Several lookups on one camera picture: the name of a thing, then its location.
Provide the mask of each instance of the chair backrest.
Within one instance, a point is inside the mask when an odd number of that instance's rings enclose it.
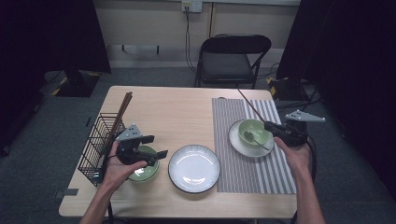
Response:
[[[265,54],[271,40],[264,35],[215,35],[201,46],[202,52],[223,54]]]

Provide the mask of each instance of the placemat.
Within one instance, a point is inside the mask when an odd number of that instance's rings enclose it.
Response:
[[[274,101],[250,100],[265,120],[280,123]],[[237,152],[230,143],[230,127],[241,119],[259,119],[245,100],[212,99],[215,150],[221,174],[218,192],[230,193],[296,193],[283,151],[275,145],[270,154],[250,158]]]

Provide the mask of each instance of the spoon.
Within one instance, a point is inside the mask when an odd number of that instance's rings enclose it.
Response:
[[[254,139],[254,134],[253,133],[245,131],[244,132],[244,136],[246,137],[247,140],[249,140],[249,141],[253,140],[255,143],[257,143],[257,145],[263,147],[264,149],[269,150],[269,151],[271,150],[268,147],[265,147],[264,145],[262,145],[258,141],[256,141],[256,139]]]

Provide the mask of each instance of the wire basket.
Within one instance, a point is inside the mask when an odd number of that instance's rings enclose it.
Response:
[[[110,148],[106,148],[106,140],[113,128],[117,113],[101,113],[92,126],[90,136],[82,152],[78,169],[95,185],[102,183],[101,166],[103,157]],[[120,122],[116,133],[125,130],[123,122]]]

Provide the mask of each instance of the person's left hand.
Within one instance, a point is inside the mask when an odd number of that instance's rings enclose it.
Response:
[[[114,141],[113,146],[108,155],[109,159],[107,162],[107,169],[105,178],[103,180],[104,185],[108,185],[113,191],[117,190],[122,183],[131,175],[135,170],[147,166],[146,161],[138,161],[131,165],[123,164],[119,158],[117,158],[117,146],[119,142]]]

